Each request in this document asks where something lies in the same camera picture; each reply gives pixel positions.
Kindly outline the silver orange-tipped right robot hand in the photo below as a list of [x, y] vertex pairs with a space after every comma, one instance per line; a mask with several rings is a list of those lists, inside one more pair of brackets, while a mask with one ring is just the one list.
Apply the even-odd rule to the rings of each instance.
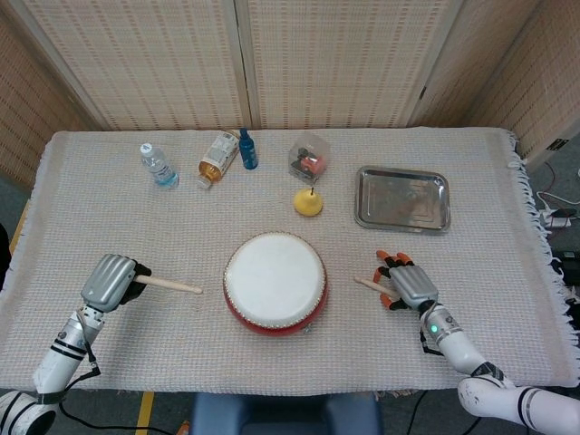
[[391, 295], [380, 296], [388, 310], [411, 309], [422, 314], [438, 302], [438, 289], [409, 256], [402, 252], [392, 256], [384, 250], [377, 250], [376, 256], [384, 265], [375, 270], [372, 281], [377, 285], [382, 278], [389, 281]]

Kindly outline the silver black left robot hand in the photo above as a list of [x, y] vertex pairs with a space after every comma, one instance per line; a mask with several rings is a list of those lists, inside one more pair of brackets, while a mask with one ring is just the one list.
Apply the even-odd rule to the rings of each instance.
[[149, 268], [136, 260], [114, 254], [105, 255], [87, 279], [81, 298], [89, 307], [109, 313], [120, 305], [136, 299], [146, 284], [134, 280], [136, 276], [151, 276]]

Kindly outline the wooden drumstick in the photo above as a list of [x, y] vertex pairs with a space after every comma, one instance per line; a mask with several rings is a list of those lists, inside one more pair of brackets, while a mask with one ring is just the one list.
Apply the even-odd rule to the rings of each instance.
[[397, 292], [378, 283], [374, 283], [372, 280], [364, 279], [359, 276], [355, 276], [353, 280], [358, 284], [364, 285], [367, 288], [372, 289], [373, 291], [387, 295], [391, 300], [398, 300], [400, 298], [400, 295]]
[[134, 276], [133, 281], [139, 284], [154, 285], [178, 292], [192, 293], [194, 295], [201, 295], [203, 293], [203, 290], [199, 287], [149, 275], [136, 275]]

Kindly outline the red drum white skin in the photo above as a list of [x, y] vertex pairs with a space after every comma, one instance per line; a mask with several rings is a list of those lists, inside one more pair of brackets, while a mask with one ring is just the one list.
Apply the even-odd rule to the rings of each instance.
[[229, 258], [223, 295], [247, 329], [286, 336], [307, 328], [328, 296], [324, 262], [301, 237], [266, 232], [248, 239]]

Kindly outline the beige woven tablecloth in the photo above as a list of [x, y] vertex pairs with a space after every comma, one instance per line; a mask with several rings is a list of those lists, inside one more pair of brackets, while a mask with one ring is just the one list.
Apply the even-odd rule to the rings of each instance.
[[[575, 335], [544, 235], [531, 217], [524, 170], [502, 129], [324, 130], [331, 162], [319, 181], [324, 208], [299, 216], [300, 183], [287, 168], [293, 130], [253, 137], [257, 169], [235, 162], [203, 190], [193, 167], [212, 131], [59, 132], [38, 170], [27, 219], [0, 291], [0, 389], [30, 390], [34, 371], [73, 311], [98, 261], [129, 256], [201, 295], [148, 287], [108, 314], [94, 352], [95, 389], [311, 395], [445, 389], [459, 375], [427, 355], [415, 313], [389, 312], [356, 284], [376, 251], [404, 252], [485, 357], [517, 384], [570, 385]], [[140, 145], [162, 149], [179, 175], [161, 188]], [[355, 176], [365, 165], [434, 171], [449, 182], [451, 225], [441, 236], [371, 230], [354, 219]], [[330, 294], [308, 331], [271, 337], [228, 310], [222, 275], [252, 236], [296, 234], [324, 261]]]

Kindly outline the rectangular metal tray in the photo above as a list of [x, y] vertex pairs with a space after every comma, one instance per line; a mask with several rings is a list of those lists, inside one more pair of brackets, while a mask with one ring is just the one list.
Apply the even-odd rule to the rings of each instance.
[[354, 219], [368, 229], [442, 235], [451, 224], [449, 182], [437, 172], [362, 166]]

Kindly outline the clear water bottle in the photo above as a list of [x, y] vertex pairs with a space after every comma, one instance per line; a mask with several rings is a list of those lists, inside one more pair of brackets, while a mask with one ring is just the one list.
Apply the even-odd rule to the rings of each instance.
[[161, 148], [151, 143], [140, 145], [141, 163], [161, 188], [171, 189], [179, 184], [179, 175]]

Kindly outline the yellow pear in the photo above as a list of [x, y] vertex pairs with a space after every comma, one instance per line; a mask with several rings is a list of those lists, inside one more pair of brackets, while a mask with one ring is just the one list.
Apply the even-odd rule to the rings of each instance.
[[299, 189], [293, 198], [295, 211], [304, 217], [315, 217], [323, 209], [324, 202], [322, 196], [317, 193], [314, 187]]

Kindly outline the black box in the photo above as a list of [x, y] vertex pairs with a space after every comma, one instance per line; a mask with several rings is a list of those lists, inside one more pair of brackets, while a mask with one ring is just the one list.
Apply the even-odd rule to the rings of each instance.
[[580, 251], [553, 251], [551, 266], [566, 285], [580, 286]]

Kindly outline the white power strip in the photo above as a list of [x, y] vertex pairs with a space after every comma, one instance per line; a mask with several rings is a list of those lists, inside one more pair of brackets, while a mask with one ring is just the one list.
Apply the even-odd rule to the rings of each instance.
[[540, 216], [545, 228], [563, 228], [572, 225], [575, 211], [571, 208], [544, 209]]

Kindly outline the red toy car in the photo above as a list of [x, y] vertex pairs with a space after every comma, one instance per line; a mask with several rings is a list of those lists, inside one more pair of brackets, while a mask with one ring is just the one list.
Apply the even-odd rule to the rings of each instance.
[[324, 155], [315, 155], [307, 152], [298, 156], [298, 168], [306, 175], [322, 175], [326, 166], [327, 161]]

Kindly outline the amber tea bottle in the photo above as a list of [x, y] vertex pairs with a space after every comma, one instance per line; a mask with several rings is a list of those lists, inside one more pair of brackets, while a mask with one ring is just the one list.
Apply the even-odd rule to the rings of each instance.
[[221, 131], [198, 164], [198, 186], [209, 189], [223, 179], [238, 153], [239, 134]]

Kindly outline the clear plastic box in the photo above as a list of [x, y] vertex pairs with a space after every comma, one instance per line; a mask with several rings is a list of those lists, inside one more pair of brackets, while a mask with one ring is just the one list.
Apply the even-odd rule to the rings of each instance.
[[304, 183], [313, 186], [323, 174], [309, 176], [298, 168], [298, 156], [307, 152], [315, 155], [324, 155], [327, 161], [326, 167], [328, 167], [330, 161], [330, 145], [321, 137], [312, 132], [305, 131], [296, 139], [294, 146], [288, 152], [288, 168], [290, 174], [302, 180]]

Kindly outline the small blue bottle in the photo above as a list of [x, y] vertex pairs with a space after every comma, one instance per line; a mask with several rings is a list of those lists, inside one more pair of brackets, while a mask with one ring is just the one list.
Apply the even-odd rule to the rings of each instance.
[[253, 139], [250, 137], [246, 128], [239, 130], [240, 138], [238, 142], [239, 152], [246, 169], [256, 169], [258, 166], [258, 157]]

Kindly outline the bamboo folding screen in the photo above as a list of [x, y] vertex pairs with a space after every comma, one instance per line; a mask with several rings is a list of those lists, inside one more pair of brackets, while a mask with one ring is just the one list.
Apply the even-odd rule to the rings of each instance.
[[580, 0], [0, 0], [0, 175], [58, 131], [580, 132]]

